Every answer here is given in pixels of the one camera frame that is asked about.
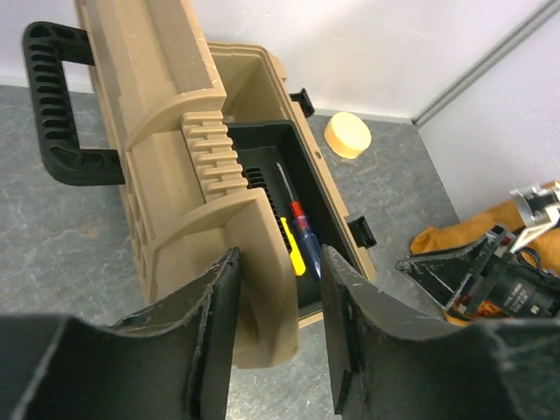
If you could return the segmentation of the blue red handle screwdriver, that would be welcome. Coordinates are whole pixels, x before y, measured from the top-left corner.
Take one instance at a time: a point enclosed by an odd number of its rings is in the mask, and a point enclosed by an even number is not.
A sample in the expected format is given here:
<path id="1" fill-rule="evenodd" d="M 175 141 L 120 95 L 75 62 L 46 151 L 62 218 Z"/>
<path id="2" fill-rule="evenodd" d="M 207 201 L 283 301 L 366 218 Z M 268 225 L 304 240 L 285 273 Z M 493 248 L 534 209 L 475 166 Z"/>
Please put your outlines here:
<path id="1" fill-rule="evenodd" d="M 317 236 L 314 234 L 310 222 L 302 208 L 300 202 L 297 200 L 294 192 L 292 191 L 288 177 L 284 171 L 284 167 L 280 162 L 276 163 L 276 167 L 282 177 L 283 184 L 286 188 L 288 196 L 290 198 L 290 212 L 292 214 L 293 226 L 297 232 L 297 237 L 299 239 L 299 245 L 301 250 L 304 252 L 305 261 L 309 264 L 312 269 L 312 273 L 319 282 L 321 280 L 321 258 L 320 258 L 320 246 Z"/>

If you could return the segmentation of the black tool tray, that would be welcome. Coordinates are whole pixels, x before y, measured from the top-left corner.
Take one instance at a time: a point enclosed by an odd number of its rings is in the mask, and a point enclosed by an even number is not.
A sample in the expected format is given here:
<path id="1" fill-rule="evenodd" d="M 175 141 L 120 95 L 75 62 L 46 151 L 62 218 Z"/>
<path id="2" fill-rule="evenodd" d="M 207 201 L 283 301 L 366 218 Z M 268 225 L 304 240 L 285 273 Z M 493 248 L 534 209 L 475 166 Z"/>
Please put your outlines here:
<path id="1" fill-rule="evenodd" d="M 292 217 L 288 190 L 277 164 L 282 165 L 290 189 L 303 206 L 318 242 L 334 247 L 350 263 L 357 263 L 351 256 L 350 243 L 335 219 L 333 206 L 327 201 L 326 190 L 319 183 L 319 176 L 312 168 L 295 125 L 283 120 L 234 122 L 227 127 L 248 186 L 261 187 L 267 195 L 284 247 L 292 250 L 288 234 L 294 234 L 295 228 L 285 229 L 281 222 L 285 218 L 291 223 Z"/>

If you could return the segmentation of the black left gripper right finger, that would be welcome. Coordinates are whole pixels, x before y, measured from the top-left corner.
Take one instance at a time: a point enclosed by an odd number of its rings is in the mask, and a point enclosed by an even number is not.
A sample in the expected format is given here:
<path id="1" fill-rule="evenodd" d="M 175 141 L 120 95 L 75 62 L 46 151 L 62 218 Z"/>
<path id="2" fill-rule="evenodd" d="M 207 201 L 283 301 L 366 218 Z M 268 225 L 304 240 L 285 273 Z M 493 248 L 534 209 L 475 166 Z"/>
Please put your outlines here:
<path id="1" fill-rule="evenodd" d="M 345 419 L 556 419 L 559 323 L 458 327 L 370 283 L 321 250 L 333 408 Z"/>

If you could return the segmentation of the yellow handle screwdriver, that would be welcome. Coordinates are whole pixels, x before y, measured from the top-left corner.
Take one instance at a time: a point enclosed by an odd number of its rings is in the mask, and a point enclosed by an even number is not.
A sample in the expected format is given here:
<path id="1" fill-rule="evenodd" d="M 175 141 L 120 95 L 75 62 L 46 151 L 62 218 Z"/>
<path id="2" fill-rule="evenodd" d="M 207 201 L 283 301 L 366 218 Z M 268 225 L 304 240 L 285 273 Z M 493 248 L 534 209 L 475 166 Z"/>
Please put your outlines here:
<path id="1" fill-rule="evenodd" d="M 296 239 L 290 230 L 287 219 L 285 217 L 281 217 L 280 221 L 282 222 L 284 232 L 286 233 L 288 242 L 290 244 L 289 255 L 290 255 L 292 267 L 294 269 L 294 274 L 296 277 L 301 277 L 306 272 L 304 259 L 298 248 Z"/>

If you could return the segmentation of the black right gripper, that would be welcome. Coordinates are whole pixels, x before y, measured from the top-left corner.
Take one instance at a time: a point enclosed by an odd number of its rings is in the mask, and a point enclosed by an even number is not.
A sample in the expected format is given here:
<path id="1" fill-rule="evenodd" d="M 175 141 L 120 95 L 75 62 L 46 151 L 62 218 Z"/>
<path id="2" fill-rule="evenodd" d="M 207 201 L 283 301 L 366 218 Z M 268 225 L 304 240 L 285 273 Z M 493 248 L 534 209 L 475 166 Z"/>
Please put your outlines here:
<path id="1" fill-rule="evenodd" d="M 512 254 L 517 237 L 501 225 L 479 239 L 430 251 L 395 268 L 457 319 L 535 318 L 559 315 L 559 275 L 543 267 L 530 246 Z"/>

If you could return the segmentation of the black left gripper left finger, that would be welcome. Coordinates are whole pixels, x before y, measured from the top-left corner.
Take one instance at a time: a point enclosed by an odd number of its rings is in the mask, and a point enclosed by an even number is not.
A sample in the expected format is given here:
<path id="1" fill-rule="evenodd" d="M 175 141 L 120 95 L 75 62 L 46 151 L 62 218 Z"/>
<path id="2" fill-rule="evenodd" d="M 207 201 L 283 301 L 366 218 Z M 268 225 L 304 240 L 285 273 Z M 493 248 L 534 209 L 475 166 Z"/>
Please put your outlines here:
<path id="1" fill-rule="evenodd" d="M 98 326 L 73 315 L 1 318 L 4 419 L 222 419 L 240 301 L 231 248 L 168 297 Z"/>

